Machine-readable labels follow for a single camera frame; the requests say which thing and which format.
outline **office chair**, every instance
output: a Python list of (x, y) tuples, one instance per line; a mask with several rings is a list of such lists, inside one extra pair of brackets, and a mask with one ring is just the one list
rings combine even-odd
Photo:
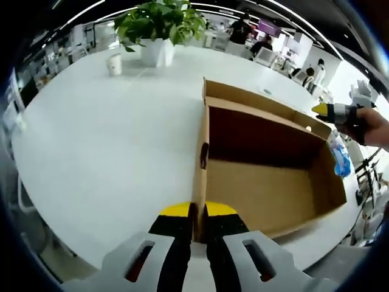
[(263, 66), (271, 67), (275, 59), (278, 57), (276, 52), (262, 47), (257, 55), (254, 57), (254, 62)]

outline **person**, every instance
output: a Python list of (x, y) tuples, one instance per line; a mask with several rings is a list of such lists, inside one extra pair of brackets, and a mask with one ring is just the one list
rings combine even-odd
[(241, 19), (235, 21), (231, 25), (229, 31), (232, 31), (232, 33), (225, 52), (241, 57), (246, 49), (246, 39), (248, 39), (252, 33), (252, 28), (250, 26), (250, 16), (245, 13)]
[[(371, 108), (357, 110), (357, 117), (367, 123), (365, 143), (369, 146), (389, 150), (389, 122)], [(352, 127), (337, 126), (338, 130), (350, 138), (356, 135)], [(358, 264), (352, 274), (340, 284), (336, 292), (383, 291), (387, 285), (387, 266), (389, 263), (389, 213), (386, 211), (377, 239), (367, 256)]]
[(325, 69), (325, 66), (324, 66), (324, 60), (323, 59), (318, 59), (318, 63), (317, 63), (317, 66), (315, 68), (315, 77), (314, 77), (314, 80), (313, 82), (311, 83), (311, 85), (309, 86), (309, 89), (308, 91), (313, 94), (316, 87), (318, 85), (321, 85), (322, 84), (322, 81), (324, 79), (326, 75), (326, 69)]
[(217, 25), (217, 29), (219, 30), (219, 31), (224, 31), (224, 29), (225, 29), (225, 25), (224, 25), (224, 23), (219, 23), (218, 25)]
[(269, 50), (273, 50), (272, 42), (273, 42), (273, 39), (268, 34), (265, 35), (263, 40), (257, 41), (250, 49), (251, 53), (253, 54), (252, 58), (255, 58), (255, 56), (261, 50), (262, 47), (265, 47), (266, 49), (269, 49)]
[[(292, 79), (293, 77), (295, 77), (297, 75), (297, 73), (299, 73), (300, 71), (301, 71), (301, 68), (297, 68), (291, 74), (288, 74), (289, 79)], [(307, 88), (307, 86), (309, 86), (311, 84), (312, 80), (314, 79), (315, 70), (314, 70), (314, 68), (309, 67), (309, 68), (307, 68), (307, 70), (305, 70), (305, 73), (307, 76), (305, 77), (302, 86), (304, 88)]]

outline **cardboard box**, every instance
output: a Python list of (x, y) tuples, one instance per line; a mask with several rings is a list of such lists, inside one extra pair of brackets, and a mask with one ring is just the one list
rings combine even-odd
[(205, 200), (229, 205), (250, 230), (271, 238), (296, 231), (346, 203), (326, 143), (329, 127), (222, 83), (204, 80), (203, 95), (193, 185), (197, 240)]

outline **box flap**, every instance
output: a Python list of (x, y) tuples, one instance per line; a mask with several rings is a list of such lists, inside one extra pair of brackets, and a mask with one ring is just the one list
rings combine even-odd
[(201, 241), (202, 218), (205, 207), (205, 193), (207, 187), (207, 164), (209, 151), (209, 107), (204, 107), (196, 150), (196, 167), (193, 178), (192, 202), (196, 205), (197, 220), (194, 222), (194, 240)]
[(312, 134), (306, 128), (302, 127), (301, 125), (299, 125), (295, 122), (284, 119), (283, 117), (276, 116), (275, 114), (272, 114), (268, 111), (263, 111), (263, 110), (260, 110), (257, 108), (252, 108), (252, 107), (249, 107), (247, 105), (240, 104), (240, 103), (230, 102), (230, 101), (225, 100), (225, 99), (219, 99), (219, 98), (215, 98), (215, 97), (206, 96), (206, 105), (211, 106), (211, 107), (215, 107), (215, 108), (222, 108), (225, 110), (239, 111), (241, 113), (251, 114), (251, 115), (257, 116), (257, 117), (262, 117), (263, 119), (271, 120), (271, 121), (276, 122), (276, 123), (282, 123), (282, 124), (287, 125), (289, 127), (292, 127), (292, 128), (307, 132), (309, 134)]
[(282, 103), (278, 103), (254, 92), (204, 79), (203, 98), (206, 103), (208, 102), (207, 100), (209, 97), (216, 97), (217, 99), (228, 100), (230, 102), (240, 103), (258, 110), (266, 111), (297, 123), (303, 128), (311, 127), (312, 133), (325, 140), (327, 140), (331, 133), (330, 127), (326, 126), (321, 121), (308, 117)]
[(294, 127), (240, 111), (212, 106), (208, 110), (210, 159), (307, 167), (326, 145), (322, 138), (288, 120)]

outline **round table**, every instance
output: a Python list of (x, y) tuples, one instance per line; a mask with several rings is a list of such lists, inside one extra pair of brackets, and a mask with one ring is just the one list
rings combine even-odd
[[(123, 74), (109, 77), (106, 59), (119, 51)], [(44, 221), (94, 267), (133, 233), (147, 231), (163, 208), (190, 201), (203, 77), (269, 92), (263, 94), (308, 114), (316, 103), (260, 64), (177, 46), (169, 68), (145, 68), (138, 52), (123, 49), (88, 55), (26, 108), (27, 128), (12, 136), (19, 174)], [(298, 268), (318, 261), (352, 228), (359, 212), (355, 176), (345, 187), (345, 205), (278, 240)]]

